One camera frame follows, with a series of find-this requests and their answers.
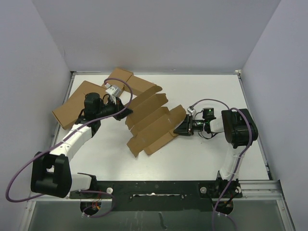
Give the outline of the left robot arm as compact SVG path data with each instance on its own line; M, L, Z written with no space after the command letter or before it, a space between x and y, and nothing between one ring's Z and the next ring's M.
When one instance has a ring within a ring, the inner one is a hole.
M84 108L68 134L45 154L37 153L32 166L30 189L32 192L66 197L70 192L81 191L87 198L97 194L95 175L71 173L70 161L78 150L97 133L101 120L113 117L120 121L132 114L118 97L108 94L107 102L98 93L85 95Z

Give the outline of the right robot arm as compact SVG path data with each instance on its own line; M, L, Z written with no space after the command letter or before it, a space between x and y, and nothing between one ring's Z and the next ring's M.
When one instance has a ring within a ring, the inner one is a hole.
M258 139L258 129L248 109L229 109L221 111L220 117L215 117L214 108L202 109L202 119L195 119L193 108L186 115L184 121L174 129L173 133L181 136L191 136L194 132L203 131L214 137L224 133L228 151L224 163L218 171L222 179L214 184L214 191L218 196L226 196L231 191L228 181L239 178L239 168L247 149Z

